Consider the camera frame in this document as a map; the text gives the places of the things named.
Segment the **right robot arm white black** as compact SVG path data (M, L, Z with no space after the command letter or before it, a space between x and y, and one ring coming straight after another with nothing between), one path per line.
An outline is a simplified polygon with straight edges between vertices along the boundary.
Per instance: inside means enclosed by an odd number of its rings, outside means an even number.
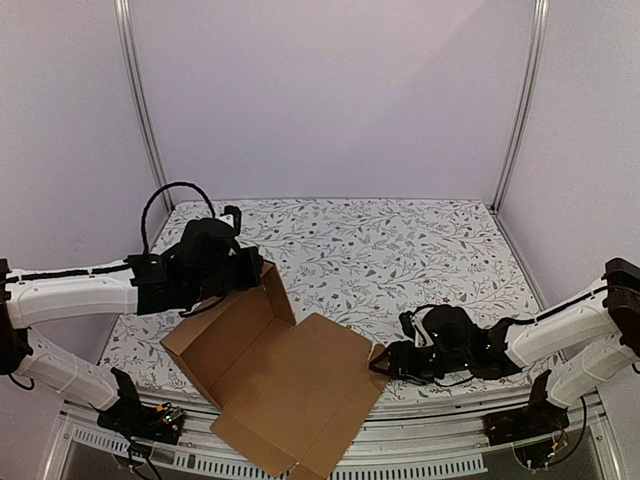
M517 427L537 436L583 394L639 360L639 268L614 258L601 278L530 319L505 317L482 328L461 307L426 304L399 317L406 336L370 363L371 371L414 384L436 383L466 370L498 380L523 372L569 346L583 350L541 375L542 397L523 407Z

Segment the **brown cardboard box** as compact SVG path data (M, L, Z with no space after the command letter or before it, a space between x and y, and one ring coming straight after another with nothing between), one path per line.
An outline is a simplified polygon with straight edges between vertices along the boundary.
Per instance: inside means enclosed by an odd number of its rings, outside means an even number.
M271 476L326 479L388 379L369 339L317 313L296 321L275 264L260 286L182 320L161 344L220 412L211 430Z

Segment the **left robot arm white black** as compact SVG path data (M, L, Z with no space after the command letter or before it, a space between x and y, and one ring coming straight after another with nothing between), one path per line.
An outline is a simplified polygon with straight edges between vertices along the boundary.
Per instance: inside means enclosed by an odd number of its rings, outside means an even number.
M160 254L144 250L95 267L38 272L1 263L1 372L28 377L73 396L111 419L128 434L148 426L126 374L89 364L35 329L53 320L93 315L138 316L196 306L261 283L264 259L243 247L232 215L187 223L181 239Z

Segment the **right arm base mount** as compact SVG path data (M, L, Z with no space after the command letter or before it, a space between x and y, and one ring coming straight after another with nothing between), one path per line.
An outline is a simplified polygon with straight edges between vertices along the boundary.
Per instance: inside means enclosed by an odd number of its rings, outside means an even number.
M567 407L557 407L548 401L546 386L551 375L544 371L534 381L528 403L524 407L490 413L482 418L483 432L491 446L560 433L569 426ZM556 457L559 444L547 439L515 451L516 459L526 468L549 467Z

